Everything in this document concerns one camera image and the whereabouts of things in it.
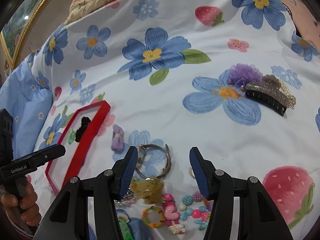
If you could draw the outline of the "left hand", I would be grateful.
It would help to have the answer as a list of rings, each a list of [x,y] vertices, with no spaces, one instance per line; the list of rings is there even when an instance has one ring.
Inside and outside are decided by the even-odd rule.
[[[1,194],[1,204],[4,206],[8,217],[15,225],[19,226],[21,220],[28,226],[38,227],[41,221],[41,214],[39,212],[39,206],[36,204],[37,194],[30,182],[27,182],[25,191],[26,195],[21,200],[18,200],[14,195],[7,192]],[[18,206],[23,212],[17,216],[14,212],[14,208]]]

